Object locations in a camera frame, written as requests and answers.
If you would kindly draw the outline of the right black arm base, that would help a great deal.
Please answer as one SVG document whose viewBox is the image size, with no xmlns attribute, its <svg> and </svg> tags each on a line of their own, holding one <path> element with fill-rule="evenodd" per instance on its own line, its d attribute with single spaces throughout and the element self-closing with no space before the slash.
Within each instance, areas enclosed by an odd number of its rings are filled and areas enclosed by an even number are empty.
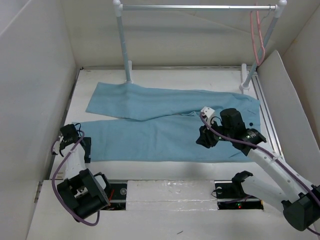
<svg viewBox="0 0 320 240">
<path fill-rule="evenodd" d="M 244 193 L 232 181 L 215 181 L 211 195 L 217 200 L 217 209 L 222 210 L 263 210 L 263 202 Z"/>
</svg>

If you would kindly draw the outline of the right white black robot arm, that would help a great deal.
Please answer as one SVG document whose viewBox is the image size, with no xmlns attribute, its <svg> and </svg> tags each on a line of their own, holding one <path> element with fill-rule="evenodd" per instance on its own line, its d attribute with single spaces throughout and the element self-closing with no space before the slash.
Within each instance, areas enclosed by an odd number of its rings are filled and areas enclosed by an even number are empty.
<svg viewBox="0 0 320 240">
<path fill-rule="evenodd" d="M 237 197 L 250 195 L 283 213 L 296 230 L 319 233 L 311 226 L 320 219 L 320 187 L 296 172 L 285 160 L 266 149 L 266 138 L 256 129 L 247 128 L 241 113 L 235 108 L 220 112 L 218 125 L 215 111 L 204 107 L 199 114 L 203 126 L 199 129 L 198 145 L 213 148 L 219 141 L 230 142 L 246 157 L 260 166 L 277 184 L 261 181 L 253 173 L 242 171 L 232 178 L 231 191 Z"/>
</svg>

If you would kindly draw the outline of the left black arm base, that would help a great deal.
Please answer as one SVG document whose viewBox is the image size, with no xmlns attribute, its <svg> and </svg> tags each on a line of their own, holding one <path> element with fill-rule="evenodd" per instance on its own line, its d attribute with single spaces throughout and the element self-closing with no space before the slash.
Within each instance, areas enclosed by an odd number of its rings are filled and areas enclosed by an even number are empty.
<svg viewBox="0 0 320 240">
<path fill-rule="evenodd" d="M 127 188 L 126 181 L 111 182 L 111 191 L 108 193 L 109 205 L 103 211 L 122 211 L 126 209 Z"/>
</svg>

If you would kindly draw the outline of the light blue trousers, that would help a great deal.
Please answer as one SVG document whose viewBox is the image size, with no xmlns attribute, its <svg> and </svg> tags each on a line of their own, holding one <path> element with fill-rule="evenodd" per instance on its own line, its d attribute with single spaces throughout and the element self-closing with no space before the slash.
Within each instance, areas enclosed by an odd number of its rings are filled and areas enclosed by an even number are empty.
<svg viewBox="0 0 320 240">
<path fill-rule="evenodd" d="M 237 109 L 246 125 L 260 129 L 259 100 L 240 93 L 147 88 L 136 84 L 98 83 L 87 113 L 106 116 L 86 121 L 90 160 L 141 162 L 245 163 L 249 159 L 231 143 L 205 148 L 196 143 L 204 107 Z"/>
</svg>

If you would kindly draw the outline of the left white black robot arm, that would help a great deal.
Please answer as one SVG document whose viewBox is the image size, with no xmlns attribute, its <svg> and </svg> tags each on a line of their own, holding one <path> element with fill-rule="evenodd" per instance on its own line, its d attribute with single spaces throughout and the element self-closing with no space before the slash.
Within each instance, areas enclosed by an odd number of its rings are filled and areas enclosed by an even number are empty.
<svg viewBox="0 0 320 240">
<path fill-rule="evenodd" d="M 80 123 L 60 128 L 51 154 L 63 157 L 51 180 L 55 196 L 76 222 L 96 226 L 100 210 L 111 205 L 114 190 L 102 172 L 92 174 L 86 167 L 91 138 L 85 137 Z"/>
</svg>

